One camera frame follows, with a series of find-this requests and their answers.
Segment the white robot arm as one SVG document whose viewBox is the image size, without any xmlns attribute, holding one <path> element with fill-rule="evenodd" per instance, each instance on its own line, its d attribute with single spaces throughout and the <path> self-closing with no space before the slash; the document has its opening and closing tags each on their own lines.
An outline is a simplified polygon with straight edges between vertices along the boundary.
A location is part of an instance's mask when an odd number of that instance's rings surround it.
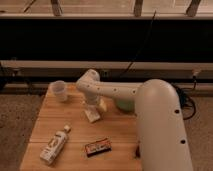
<svg viewBox="0 0 213 171">
<path fill-rule="evenodd" d="M 170 83 L 102 82 L 89 69 L 76 88 L 89 104 L 97 104 L 99 96 L 134 102 L 142 171 L 194 171 L 179 97 Z"/>
</svg>

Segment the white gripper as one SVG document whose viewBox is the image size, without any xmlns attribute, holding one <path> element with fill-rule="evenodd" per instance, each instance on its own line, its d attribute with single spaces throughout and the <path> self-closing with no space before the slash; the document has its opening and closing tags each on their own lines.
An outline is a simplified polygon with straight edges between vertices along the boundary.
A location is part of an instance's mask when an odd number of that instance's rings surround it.
<svg viewBox="0 0 213 171">
<path fill-rule="evenodd" d="M 100 96 L 93 93 L 85 94 L 85 101 L 88 105 L 98 105 L 98 110 L 100 112 L 107 111 L 107 104 L 103 99 L 100 100 Z"/>
</svg>

